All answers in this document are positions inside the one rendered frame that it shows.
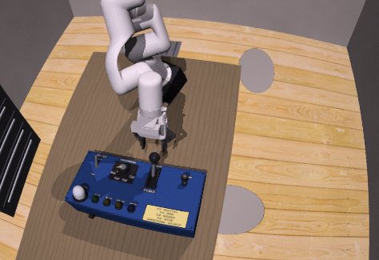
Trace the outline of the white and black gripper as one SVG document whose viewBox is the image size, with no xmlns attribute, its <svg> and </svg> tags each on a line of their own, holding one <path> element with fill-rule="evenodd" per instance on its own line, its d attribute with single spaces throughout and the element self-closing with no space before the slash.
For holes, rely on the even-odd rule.
<svg viewBox="0 0 379 260">
<path fill-rule="evenodd" d="M 158 120 L 156 124 L 161 125 L 161 133 L 159 134 L 159 136 L 138 134 L 138 133 L 133 133 L 133 132 L 132 133 L 138 138 L 138 141 L 140 141 L 140 145 L 142 144 L 142 150 L 145 149 L 146 138 L 161 139 L 162 153 L 164 153 L 165 150 L 167 149 L 167 143 L 173 140 L 176 137 L 176 134 L 173 131 L 171 131 L 168 127 L 166 112 L 163 112 L 160 116 L 158 116 Z M 168 134 L 169 137 L 167 137 L 166 134 Z M 143 138 L 143 137 L 146 137 L 146 138 Z"/>
</svg>

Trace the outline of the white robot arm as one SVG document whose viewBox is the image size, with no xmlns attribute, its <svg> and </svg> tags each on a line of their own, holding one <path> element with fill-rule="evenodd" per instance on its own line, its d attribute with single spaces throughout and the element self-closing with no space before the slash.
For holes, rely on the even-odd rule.
<svg viewBox="0 0 379 260">
<path fill-rule="evenodd" d="M 161 54 L 170 49 L 170 38 L 158 7 L 153 3 L 144 5 L 145 1 L 101 0 L 110 36 L 106 73 L 116 94 L 127 94 L 138 88 L 140 116 L 137 121 L 132 121 L 131 132 L 159 136 L 158 116 L 167 111 L 162 102 L 162 87 L 172 76 L 170 67 L 162 62 Z M 134 36 L 147 29 L 153 31 Z M 118 55 L 122 47 L 134 65 L 120 70 L 119 74 Z"/>
</svg>

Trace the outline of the blue control panel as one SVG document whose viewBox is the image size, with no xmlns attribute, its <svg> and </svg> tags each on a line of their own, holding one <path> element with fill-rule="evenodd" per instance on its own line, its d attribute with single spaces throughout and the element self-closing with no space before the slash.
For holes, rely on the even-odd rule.
<svg viewBox="0 0 379 260">
<path fill-rule="evenodd" d="M 148 163 L 89 150 L 64 200 L 89 218 L 194 238 L 206 172 L 159 159 L 156 152 Z"/>
</svg>

